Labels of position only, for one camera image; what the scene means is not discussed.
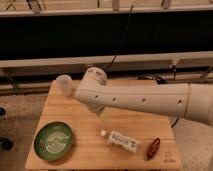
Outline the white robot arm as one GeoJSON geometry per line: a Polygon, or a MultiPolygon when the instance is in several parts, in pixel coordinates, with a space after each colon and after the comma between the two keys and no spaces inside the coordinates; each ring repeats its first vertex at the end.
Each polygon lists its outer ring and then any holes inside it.
{"type": "Polygon", "coordinates": [[[105,107],[112,107],[185,118],[213,127],[213,85],[110,86],[106,73],[91,67],[85,72],[74,97],[97,114],[105,107]]]}

